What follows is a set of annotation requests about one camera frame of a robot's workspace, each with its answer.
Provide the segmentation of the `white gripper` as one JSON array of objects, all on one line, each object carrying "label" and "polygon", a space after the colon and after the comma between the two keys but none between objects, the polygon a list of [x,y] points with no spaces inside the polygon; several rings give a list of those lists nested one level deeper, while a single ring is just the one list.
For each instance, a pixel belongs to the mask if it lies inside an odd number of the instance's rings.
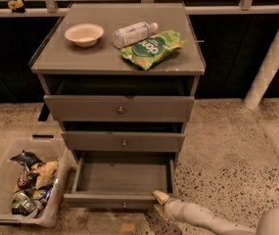
[{"label": "white gripper", "polygon": [[201,228],[208,228],[212,221],[211,211],[200,205],[169,198],[165,192],[159,190],[155,190],[152,195],[159,202],[159,204],[154,205],[154,209],[163,219],[168,218],[172,221],[188,223]]}]

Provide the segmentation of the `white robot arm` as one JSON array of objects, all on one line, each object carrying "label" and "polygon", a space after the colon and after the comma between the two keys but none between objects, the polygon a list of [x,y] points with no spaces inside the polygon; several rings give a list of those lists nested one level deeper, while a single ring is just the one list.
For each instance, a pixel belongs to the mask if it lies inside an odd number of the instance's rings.
[{"label": "white robot arm", "polygon": [[172,198],[165,192],[155,190],[152,195],[160,216],[171,222],[182,222],[203,228],[214,235],[279,235],[279,208],[267,211],[259,220],[256,229],[218,217],[211,210]]}]

